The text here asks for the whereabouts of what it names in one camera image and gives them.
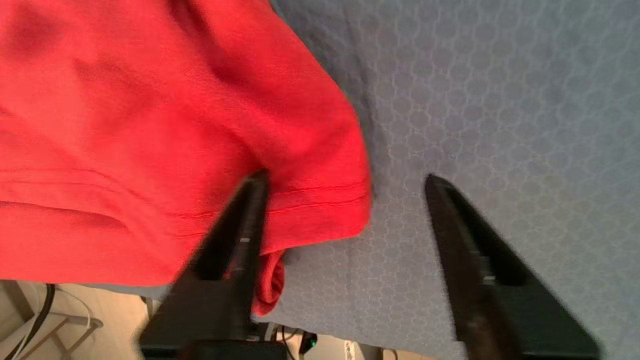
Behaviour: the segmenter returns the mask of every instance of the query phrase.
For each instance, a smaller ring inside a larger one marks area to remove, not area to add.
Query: red cloth
[[[242,178],[271,174],[254,309],[284,249],[369,216],[355,114],[265,0],[0,1],[0,277],[175,278]]]

